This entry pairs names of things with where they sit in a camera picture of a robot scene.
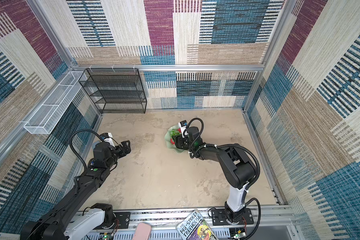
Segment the green fake grape bunch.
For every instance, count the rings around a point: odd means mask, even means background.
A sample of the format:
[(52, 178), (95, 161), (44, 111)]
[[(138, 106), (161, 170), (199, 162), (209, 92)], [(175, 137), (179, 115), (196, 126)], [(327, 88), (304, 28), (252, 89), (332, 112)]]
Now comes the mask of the green fake grape bunch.
[(170, 138), (172, 137), (177, 137), (177, 136), (181, 136), (181, 129), (180, 128), (174, 128), (174, 129), (170, 129), (169, 130), (169, 136)]

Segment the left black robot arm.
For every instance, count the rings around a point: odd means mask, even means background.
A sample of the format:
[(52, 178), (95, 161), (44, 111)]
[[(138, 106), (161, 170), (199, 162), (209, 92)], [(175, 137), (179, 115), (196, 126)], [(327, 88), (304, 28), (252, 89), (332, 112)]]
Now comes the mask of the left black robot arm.
[(20, 234), (22, 240), (81, 240), (96, 227), (112, 228), (116, 217), (109, 204), (97, 204), (88, 214), (72, 221), (86, 200), (105, 182), (117, 166), (118, 159), (131, 152), (130, 141), (111, 143), (109, 134), (91, 131), (100, 142), (93, 149), (94, 157), (82, 174), (74, 177), (74, 187), (38, 221), (27, 222)]

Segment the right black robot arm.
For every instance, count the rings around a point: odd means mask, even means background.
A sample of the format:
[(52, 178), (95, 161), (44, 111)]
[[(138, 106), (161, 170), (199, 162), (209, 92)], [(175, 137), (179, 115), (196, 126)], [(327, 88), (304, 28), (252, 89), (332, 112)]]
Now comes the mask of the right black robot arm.
[(249, 205), (256, 203), (261, 210), (260, 201), (257, 198), (246, 200), (249, 188), (260, 177), (260, 163), (256, 156), (247, 148), (239, 144), (214, 145), (202, 140), (204, 128), (192, 126), (186, 120), (168, 129), (165, 141), (169, 149), (177, 152), (187, 151), (191, 159), (209, 160), (218, 162), (224, 176), (230, 185), (228, 199), (223, 209), (215, 207), (207, 211), (208, 217), (214, 226), (253, 224), (251, 232), (246, 228), (230, 231), (230, 240), (248, 240), (258, 230), (261, 217), (254, 221)]

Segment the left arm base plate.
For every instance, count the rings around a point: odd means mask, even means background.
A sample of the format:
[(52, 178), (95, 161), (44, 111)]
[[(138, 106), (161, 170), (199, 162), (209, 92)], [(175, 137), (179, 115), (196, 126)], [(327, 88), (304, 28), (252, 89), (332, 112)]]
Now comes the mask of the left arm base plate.
[(94, 230), (116, 230), (127, 229), (130, 224), (131, 212), (114, 212), (109, 223), (97, 226)]

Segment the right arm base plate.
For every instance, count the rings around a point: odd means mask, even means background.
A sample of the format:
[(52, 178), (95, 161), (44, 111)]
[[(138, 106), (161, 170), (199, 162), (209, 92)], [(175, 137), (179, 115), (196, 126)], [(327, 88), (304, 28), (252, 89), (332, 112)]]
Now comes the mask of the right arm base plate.
[(214, 226), (254, 224), (253, 215), (249, 208), (243, 208), (238, 212), (232, 212), (229, 208), (211, 208), (208, 211), (208, 216), (212, 219)]

